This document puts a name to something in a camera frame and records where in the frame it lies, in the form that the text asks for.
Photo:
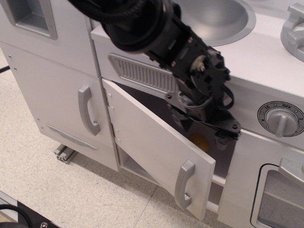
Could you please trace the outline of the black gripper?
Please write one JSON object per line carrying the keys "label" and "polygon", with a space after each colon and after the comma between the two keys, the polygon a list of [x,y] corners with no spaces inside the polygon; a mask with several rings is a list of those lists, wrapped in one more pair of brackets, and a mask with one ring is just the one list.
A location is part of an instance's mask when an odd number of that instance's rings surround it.
{"label": "black gripper", "polygon": [[240,123],[228,111],[234,105],[234,95],[225,85],[220,86],[220,97],[205,96],[196,103],[182,91],[167,93],[165,100],[176,124],[188,131],[193,122],[204,124],[214,130],[214,140],[219,150],[238,140],[241,131]]}

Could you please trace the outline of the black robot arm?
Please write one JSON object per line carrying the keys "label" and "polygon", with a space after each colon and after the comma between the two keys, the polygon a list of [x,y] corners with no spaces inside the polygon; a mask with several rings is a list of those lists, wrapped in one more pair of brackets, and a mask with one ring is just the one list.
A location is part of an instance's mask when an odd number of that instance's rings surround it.
{"label": "black robot arm", "polygon": [[240,123],[230,114],[234,101],[225,85],[230,71],[221,53],[206,45],[181,21],[180,6],[170,0],[74,0],[72,5],[101,23],[112,43],[128,53],[144,53],[171,71],[178,85],[165,97],[178,126],[189,130],[200,122],[216,130],[219,149],[240,136]]}

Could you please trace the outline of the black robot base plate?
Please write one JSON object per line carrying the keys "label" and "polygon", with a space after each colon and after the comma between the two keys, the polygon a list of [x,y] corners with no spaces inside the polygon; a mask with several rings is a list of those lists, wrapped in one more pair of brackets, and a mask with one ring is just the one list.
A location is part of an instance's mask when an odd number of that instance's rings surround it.
{"label": "black robot base plate", "polygon": [[1,228],[59,228],[53,221],[0,191]]}

